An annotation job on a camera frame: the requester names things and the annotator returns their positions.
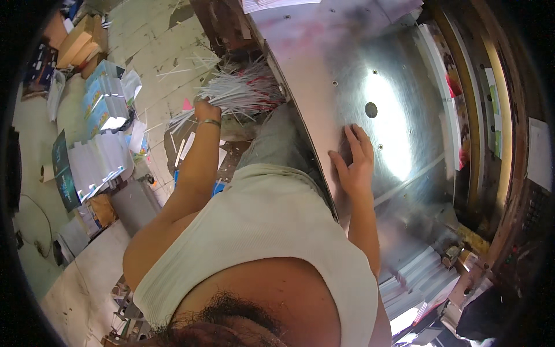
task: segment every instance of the bundle of paper strips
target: bundle of paper strips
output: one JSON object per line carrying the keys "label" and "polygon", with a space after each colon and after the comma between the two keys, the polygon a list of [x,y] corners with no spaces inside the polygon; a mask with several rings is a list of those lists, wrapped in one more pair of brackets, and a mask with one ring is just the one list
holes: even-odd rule
{"label": "bundle of paper strips", "polygon": [[[221,115],[243,115],[254,120],[260,112],[271,112],[285,102],[271,69],[260,57],[246,68],[222,66],[212,72],[214,78],[206,86],[200,87],[198,97],[210,98],[210,104],[221,108]],[[194,115],[195,109],[184,110],[169,120],[171,133],[179,131]]]}

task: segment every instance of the brown cardboard box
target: brown cardboard box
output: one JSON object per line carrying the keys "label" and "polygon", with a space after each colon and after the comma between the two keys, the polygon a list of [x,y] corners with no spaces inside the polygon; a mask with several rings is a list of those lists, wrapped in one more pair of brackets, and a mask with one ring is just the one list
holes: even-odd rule
{"label": "brown cardboard box", "polygon": [[64,17],[60,11],[56,11],[54,17],[48,23],[48,26],[44,30],[44,36],[48,38],[48,45],[57,50],[60,50],[62,42],[68,36],[67,31],[65,31]]}
{"label": "brown cardboard box", "polygon": [[93,51],[96,50],[98,47],[99,47],[98,43],[90,39],[89,42],[87,42],[83,46],[83,48],[81,48],[79,53],[77,53],[77,55],[72,59],[71,65],[73,66],[81,65],[84,61],[87,60],[90,54],[93,53]]}
{"label": "brown cardboard box", "polygon": [[100,51],[107,53],[108,52],[108,30],[102,27],[102,17],[97,14],[94,16],[94,32],[93,32],[93,41],[98,43],[100,46]]}
{"label": "brown cardboard box", "polygon": [[73,58],[71,62],[73,66],[86,65],[83,63],[89,61],[97,53],[108,51],[108,31],[102,28],[102,17],[97,14],[94,16],[93,22],[93,36]]}
{"label": "brown cardboard box", "polygon": [[73,62],[79,51],[91,40],[93,31],[93,18],[87,15],[73,28],[60,46],[57,68],[65,69]]}
{"label": "brown cardboard box", "polygon": [[84,79],[89,78],[89,76],[94,72],[94,69],[97,68],[98,64],[106,58],[108,58],[106,53],[97,53],[91,60],[89,60],[87,66],[85,66],[85,68],[81,71],[81,77]]}

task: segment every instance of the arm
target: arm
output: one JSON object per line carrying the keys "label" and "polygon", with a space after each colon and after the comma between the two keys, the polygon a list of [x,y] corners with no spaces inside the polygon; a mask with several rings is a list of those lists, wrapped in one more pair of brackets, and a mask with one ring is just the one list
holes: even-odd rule
{"label": "arm", "polygon": [[374,213],[374,195],[372,193],[372,175],[374,173],[374,148],[368,135],[358,125],[345,127],[345,134],[351,145],[352,165],[347,167],[337,152],[329,153],[333,160],[341,186],[352,202],[349,241],[360,248],[370,264],[376,277],[380,276],[380,243]]}
{"label": "arm", "polygon": [[221,109],[203,100],[195,103],[199,121],[191,149],[179,166],[179,177],[174,193],[157,216],[175,222],[198,212],[208,203],[218,173],[220,128],[206,119],[221,122]]}
{"label": "arm", "polygon": [[179,167],[173,194],[160,213],[133,236],[123,255],[123,273],[133,291],[210,200],[218,171],[220,128],[203,121],[220,121],[221,110],[203,100],[195,104],[195,116],[199,121],[195,140]]}

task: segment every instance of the metal bracelet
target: metal bracelet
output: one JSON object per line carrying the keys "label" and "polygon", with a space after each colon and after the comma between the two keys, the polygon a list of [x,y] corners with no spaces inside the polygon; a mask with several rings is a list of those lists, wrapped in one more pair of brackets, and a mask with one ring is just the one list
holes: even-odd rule
{"label": "metal bracelet", "polygon": [[200,122],[199,125],[203,124],[203,123],[210,123],[210,124],[214,124],[217,125],[218,128],[221,128],[221,122],[218,122],[217,120],[213,120],[213,119],[205,119],[204,121]]}

